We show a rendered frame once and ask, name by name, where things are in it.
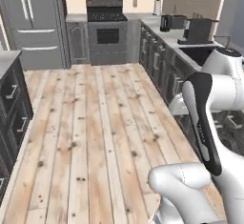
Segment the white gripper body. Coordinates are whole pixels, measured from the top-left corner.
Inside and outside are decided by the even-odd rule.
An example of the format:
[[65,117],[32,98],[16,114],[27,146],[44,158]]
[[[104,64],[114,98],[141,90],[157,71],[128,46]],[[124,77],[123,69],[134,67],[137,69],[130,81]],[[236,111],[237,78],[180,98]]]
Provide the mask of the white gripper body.
[[173,98],[169,105],[169,110],[172,115],[184,115],[189,113],[181,93]]

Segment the grey stove with oven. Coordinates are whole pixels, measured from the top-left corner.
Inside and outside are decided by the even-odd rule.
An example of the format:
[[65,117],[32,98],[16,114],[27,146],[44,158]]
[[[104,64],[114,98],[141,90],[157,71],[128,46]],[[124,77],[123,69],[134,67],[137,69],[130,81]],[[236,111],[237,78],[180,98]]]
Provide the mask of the grey stove with oven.
[[123,0],[86,0],[92,66],[127,62],[128,19]]

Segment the grey cupboard beside stove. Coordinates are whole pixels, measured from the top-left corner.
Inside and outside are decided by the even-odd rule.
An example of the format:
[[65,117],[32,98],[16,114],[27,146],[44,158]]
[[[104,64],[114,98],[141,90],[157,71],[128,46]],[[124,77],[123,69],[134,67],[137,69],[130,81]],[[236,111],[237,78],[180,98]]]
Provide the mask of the grey cupboard beside stove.
[[66,17],[71,62],[75,65],[89,64],[88,21],[86,14],[70,13]]

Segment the dark base cupboards run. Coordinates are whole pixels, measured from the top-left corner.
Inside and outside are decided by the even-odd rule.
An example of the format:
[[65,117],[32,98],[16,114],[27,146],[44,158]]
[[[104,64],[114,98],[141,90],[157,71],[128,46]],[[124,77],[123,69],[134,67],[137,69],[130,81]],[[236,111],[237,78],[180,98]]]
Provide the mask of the dark base cupboards run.
[[[141,22],[140,61],[167,106],[181,93],[184,80],[195,68],[187,54],[179,56],[149,25]],[[235,153],[244,155],[244,112],[213,112],[221,142]]]

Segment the dark sink basin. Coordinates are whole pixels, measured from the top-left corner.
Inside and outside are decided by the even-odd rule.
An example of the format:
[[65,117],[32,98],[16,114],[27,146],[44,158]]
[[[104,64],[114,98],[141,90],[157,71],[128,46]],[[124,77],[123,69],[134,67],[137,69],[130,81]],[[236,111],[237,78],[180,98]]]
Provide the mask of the dark sink basin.
[[181,48],[198,66],[202,67],[216,46]]

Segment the grey corner cupboard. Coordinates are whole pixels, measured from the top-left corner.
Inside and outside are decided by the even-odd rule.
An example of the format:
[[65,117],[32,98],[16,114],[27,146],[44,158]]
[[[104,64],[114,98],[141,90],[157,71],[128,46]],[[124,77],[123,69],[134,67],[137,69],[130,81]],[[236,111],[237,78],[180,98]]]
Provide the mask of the grey corner cupboard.
[[129,63],[139,61],[141,22],[139,19],[128,20],[127,58]]

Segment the dark coffee machine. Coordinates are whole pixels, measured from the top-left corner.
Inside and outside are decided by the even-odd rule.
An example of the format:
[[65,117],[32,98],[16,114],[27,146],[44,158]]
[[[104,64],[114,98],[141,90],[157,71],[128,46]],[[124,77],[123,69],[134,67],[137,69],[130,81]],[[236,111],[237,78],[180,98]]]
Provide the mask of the dark coffee machine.
[[183,37],[177,40],[179,45],[201,45],[212,44],[210,34],[213,23],[217,20],[209,18],[188,19]]

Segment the grey toaster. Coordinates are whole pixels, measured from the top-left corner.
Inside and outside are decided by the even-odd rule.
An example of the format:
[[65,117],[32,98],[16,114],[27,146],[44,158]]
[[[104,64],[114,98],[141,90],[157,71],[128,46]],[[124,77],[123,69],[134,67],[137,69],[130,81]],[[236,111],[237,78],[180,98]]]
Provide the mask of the grey toaster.
[[183,30],[185,28],[187,17],[185,15],[172,16],[172,30]]

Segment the white paper towel roll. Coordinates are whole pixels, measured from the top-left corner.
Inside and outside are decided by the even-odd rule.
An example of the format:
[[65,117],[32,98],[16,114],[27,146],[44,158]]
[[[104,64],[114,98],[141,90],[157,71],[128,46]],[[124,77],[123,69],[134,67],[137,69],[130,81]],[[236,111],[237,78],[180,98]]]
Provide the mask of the white paper towel roll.
[[160,16],[161,14],[161,0],[154,0],[153,15]]

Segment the grey fridge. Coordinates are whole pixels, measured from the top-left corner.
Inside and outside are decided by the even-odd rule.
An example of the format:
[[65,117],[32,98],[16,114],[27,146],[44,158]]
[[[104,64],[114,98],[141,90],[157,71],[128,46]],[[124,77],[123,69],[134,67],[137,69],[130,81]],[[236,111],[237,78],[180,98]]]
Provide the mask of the grey fridge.
[[21,51],[25,70],[71,66],[66,0],[0,0],[10,49]]

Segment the dark island cupboards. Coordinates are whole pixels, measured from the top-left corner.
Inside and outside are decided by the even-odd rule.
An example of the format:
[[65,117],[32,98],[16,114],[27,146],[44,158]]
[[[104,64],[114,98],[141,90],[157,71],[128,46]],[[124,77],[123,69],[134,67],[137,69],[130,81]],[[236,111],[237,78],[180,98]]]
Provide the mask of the dark island cupboards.
[[20,56],[21,51],[0,52],[0,205],[33,118]]

